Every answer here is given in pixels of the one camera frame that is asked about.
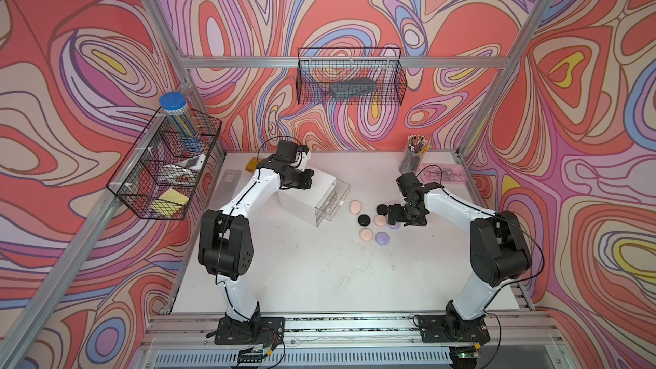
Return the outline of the white drawer cabinet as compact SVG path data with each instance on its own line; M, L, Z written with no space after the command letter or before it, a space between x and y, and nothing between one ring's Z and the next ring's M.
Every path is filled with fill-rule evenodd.
M309 190L279 190L278 199L283 210L313 227L318 227L315 208L337 178L321 170L313 171L312 186Z

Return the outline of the clear top drawer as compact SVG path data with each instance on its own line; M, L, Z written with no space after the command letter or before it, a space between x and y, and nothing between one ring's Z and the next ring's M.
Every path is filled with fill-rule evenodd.
M324 220L331 221L344 205L349 193L350 184L336 179L315 208L316 225L319 226Z

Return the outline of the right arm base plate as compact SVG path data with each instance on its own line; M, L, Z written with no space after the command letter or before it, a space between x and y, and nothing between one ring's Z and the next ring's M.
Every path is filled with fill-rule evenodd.
M483 317L462 320L456 314L415 315L413 324L419 329L423 343L484 345L490 341Z

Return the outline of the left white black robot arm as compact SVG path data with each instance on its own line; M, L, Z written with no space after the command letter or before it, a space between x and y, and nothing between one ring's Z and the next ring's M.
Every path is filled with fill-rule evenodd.
M253 261L255 250L250 217L280 189L308 190L314 172L307 169L309 152L296 159L270 155L256 166L253 177L232 200L219 210L207 210L201 218L198 262L222 288L227 317L237 322L253 321L259 302L239 282Z

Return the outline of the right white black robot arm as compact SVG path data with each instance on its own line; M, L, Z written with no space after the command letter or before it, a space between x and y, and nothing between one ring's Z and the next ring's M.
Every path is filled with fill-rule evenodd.
M531 251L514 213L482 208L457 197L440 183L421 182L414 173L402 174L396 185L404 203L388 207L391 225L425 227L427 216L434 214L469 234L473 272L446 307L446 317L452 323L469 324L482 318L503 285L531 269Z

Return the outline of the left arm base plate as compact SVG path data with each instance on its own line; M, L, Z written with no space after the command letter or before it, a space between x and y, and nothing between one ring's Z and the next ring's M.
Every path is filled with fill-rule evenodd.
M228 316L220 319L217 330L208 338L216 345L272 346L281 343L285 330L283 317L256 318L253 321L239 321Z

